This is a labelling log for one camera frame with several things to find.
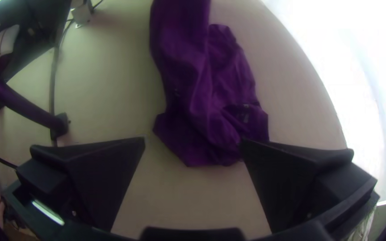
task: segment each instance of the purple fabric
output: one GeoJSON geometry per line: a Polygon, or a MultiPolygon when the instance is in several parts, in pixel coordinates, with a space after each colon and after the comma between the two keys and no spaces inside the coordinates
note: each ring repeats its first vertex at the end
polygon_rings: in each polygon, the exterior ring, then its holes
{"type": "Polygon", "coordinates": [[[166,94],[155,134],[187,165],[229,166],[242,138],[267,141],[268,118],[241,47],[209,25],[210,0],[155,0],[150,49],[166,94]]]}

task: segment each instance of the purple cloth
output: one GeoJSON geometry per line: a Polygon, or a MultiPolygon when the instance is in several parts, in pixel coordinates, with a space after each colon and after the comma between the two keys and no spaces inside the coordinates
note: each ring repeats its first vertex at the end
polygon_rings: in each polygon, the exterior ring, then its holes
{"type": "Polygon", "coordinates": [[[210,0],[155,0],[150,49],[166,111],[155,134],[187,166],[229,166],[242,138],[269,140],[267,114],[241,47],[227,26],[209,25],[210,0]]]}

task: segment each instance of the table surface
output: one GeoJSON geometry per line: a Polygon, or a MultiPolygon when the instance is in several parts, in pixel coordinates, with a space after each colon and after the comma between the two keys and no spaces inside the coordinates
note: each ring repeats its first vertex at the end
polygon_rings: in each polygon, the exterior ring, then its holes
{"type": "MultiPolygon", "coordinates": [[[[56,75],[55,111],[66,112],[71,124],[58,145],[146,138],[113,233],[138,238],[146,226],[155,226],[239,227],[248,239],[270,234],[242,162],[187,168],[153,134],[165,98],[148,48],[150,5],[151,0],[106,0],[89,25],[67,31],[56,75]]],[[[259,101],[269,114],[271,141],[322,149],[346,147],[321,80],[261,1],[213,0],[210,23],[230,26],[244,48],[259,101]]],[[[45,110],[52,57],[53,50],[47,51],[8,82],[45,110]]],[[[32,144],[51,145],[49,130],[7,108],[1,111],[0,156],[19,165],[30,158],[32,144]]],[[[0,165],[0,179],[6,186],[16,176],[0,165]]]]}

